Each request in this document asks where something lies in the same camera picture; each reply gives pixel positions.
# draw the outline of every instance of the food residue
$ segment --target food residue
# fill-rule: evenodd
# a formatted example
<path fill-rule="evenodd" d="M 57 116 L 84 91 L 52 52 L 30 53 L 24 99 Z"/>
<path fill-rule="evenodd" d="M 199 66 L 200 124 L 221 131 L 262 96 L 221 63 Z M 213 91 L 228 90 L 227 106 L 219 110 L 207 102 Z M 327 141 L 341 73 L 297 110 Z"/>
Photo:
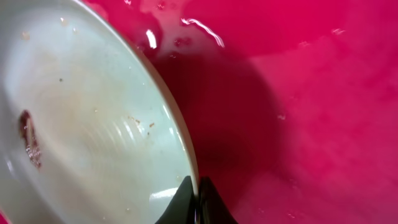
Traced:
<path fill-rule="evenodd" d="M 69 22 L 66 19 L 64 19 L 62 17 L 60 19 L 61 19 L 61 25 L 62 26 L 67 26 L 69 24 Z"/>
<path fill-rule="evenodd" d="M 25 150 L 31 163 L 39 169 L 42 166 L 40 161 L 42 153 L 36 140 L 32 118 L 27 110 L 19 116 L 19 135 L 25 141 Z"/>

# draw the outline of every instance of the white dish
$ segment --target white dish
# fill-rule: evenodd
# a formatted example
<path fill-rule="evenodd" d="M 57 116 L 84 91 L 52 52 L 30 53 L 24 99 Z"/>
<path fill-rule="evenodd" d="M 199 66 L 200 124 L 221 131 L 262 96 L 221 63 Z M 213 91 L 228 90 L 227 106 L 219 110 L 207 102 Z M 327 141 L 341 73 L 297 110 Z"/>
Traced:
<path fill-rule="evenodd" d="M 0 8 L 0 209 L 13 224 L 154 223 L 186 175 L 197 194 L 186 125 L 143 55 L 78 1 Z"/>

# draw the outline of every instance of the black object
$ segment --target black object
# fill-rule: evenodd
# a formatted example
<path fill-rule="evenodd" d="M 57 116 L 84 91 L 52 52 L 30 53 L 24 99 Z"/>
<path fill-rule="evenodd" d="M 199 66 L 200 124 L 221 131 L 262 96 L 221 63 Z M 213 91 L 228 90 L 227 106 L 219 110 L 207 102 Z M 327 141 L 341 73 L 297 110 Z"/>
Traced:
<path fill-rule="evenodd" d="M 193 194 L 192 181 L 186 176 L 156 224 L 238 224 L 226 208 L 209 177 L 202 177 L 199 199 Z"/>

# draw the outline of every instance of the white plate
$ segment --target white plate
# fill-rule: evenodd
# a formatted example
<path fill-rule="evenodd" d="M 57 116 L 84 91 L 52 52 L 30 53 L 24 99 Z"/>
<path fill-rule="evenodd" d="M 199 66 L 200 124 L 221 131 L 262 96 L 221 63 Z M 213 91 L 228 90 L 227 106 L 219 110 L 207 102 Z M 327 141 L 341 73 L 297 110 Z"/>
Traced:
<path fill-rule="evenodd" d="M 0 8 L 0 208 L 14 224 L 154 223 L 186 175 L 197 193 L 186 125 L 142 55 L 77 1 Z M 18 135 L 22 110 L 40 169 Z"/>

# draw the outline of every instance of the pink basin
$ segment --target pink basin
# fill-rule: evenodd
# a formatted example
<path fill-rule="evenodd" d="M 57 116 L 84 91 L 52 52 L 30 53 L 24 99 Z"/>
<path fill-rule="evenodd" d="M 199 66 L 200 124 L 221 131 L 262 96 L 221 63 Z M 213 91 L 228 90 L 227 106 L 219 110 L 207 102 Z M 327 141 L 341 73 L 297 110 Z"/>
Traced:
<path fill-rule="evenodd" d="M 87 3 L 158 69 L 238 222 L 396 223 L 397 1 Z"/>

